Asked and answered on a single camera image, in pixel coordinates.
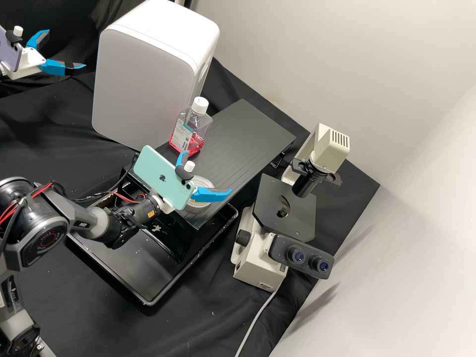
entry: red cable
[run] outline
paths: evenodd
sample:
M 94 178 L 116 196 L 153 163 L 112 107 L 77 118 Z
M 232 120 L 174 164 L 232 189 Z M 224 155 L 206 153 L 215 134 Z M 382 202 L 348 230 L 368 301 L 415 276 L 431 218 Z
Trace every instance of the red cable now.
M 112 193 L 112 194 L 116 195 L 117 197 L 119 197 L 120 199 L 123 199 L 124 201 L 129 202 L 129 203 L 139 203 L 137 201 L 128 199 L 127 197 L 124 197 L 120 193 L 117 193 L 117 192 L 108 191 L 108 193 Z
M 14 205 L 18 204 L 18 202 L 16 201 L 13 201 L 12 203 L 10 203 L 10 205 L 5 208 L 5 210 L 3 211 L 3 213 L 0 215 L 0 220 L 3 218 L 3 215 L 10 209 L 12 208 Z
M 49 184 L 47 184 L 46 186 L 43 186 L 42 188 L 38 189 L 38 191 L 35 191 L 34 193 L 32 193 L 31 197 L 32 198 L 35 198 L 36 196 L 38 196 L 40 193 L 43 193 L 45 192 L 48 188 L 51 187 L 53 183 L 50 182 Z M 1 219 L 0 219 L 0 226 L 2 225 L 3 222 L 5 222 L 7 220 L 7 218 L 9 218 L 13 213 L 15 213 L 16 211 L 16 208 L 13 208 L 10 212 L 6 213 L 7 210 L 13 206 L 13 203 L 17 203 L 16 201 L 15 202 L 12 202 L 10 203 L 10 205 L 7 207 L 7 209 L 4 210 L 4 212 L 1 214 Z

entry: flask label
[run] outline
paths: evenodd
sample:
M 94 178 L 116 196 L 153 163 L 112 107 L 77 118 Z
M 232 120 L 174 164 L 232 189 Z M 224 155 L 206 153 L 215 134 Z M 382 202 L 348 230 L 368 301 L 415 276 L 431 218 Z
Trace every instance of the flask label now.
M 192 138 L 193 130 L 190 126 L 178 119 L 175 125 L 174 134 L 172 135 L 172 144 L 177 148 L 186 150 L 190 139 Z

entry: pink liquid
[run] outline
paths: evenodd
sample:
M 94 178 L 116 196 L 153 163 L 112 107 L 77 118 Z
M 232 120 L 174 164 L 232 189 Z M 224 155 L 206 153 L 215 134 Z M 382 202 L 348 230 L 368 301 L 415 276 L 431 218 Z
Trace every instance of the pink liquid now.
M 173 135 L 174 134 L 172 133 L 172 135 L 170 136 L 169 145 L 172 146 L 174 149 L 176 149 L 178 152 L 182 152 L 183 151 L 182 148 L 176 147 L 175 145 L 172 144 Z M 200 135 L 198 135 L 196 132 L 193 133 L 192 138 L 190 139 L 190 142 L 188 143 L 188 147 L 187 147 L 188 156 L 190 157 L 193 154 L 196 154 L 197 152 L 199 152 L 202 149 L 204 144 L 205 144 L 205 140 L 203 140 L 203 138 Z

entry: white label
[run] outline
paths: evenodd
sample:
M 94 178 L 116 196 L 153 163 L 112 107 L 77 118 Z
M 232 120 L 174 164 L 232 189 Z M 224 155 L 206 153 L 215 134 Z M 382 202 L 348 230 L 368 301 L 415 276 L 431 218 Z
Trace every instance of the white label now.
M 193 130 L 188 125 L 185 125 L 182 120 L 178 119 L 175 125 L 174 134 L 172 135 L 172 144 L 177 148 L 186 150 L 190 139 L 192 138 Z
M 262 282 L 259 282 L 258 283 L 258 286 L 262 289 L 266 289 L 266 290 L 272 290 L 273 287 L 269 286 L 268 284 L 265 284 L 265 283 L 262 283 Z

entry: black tray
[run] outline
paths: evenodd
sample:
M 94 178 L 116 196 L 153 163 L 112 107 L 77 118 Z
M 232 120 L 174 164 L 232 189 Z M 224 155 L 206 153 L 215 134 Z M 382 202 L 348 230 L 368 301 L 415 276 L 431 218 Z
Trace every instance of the black tray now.
M 130 181 L 121 191 L 135 198 L 143 190 Z M 95 203 L 110 208 L 121 204 L 112 195 Z M 236 208 L 226 204 L 196 230 L 174 215 L 161 214 L 115 250 L 77 233 L 68 238 L 144 305 L 153 306 L 237 216 Z

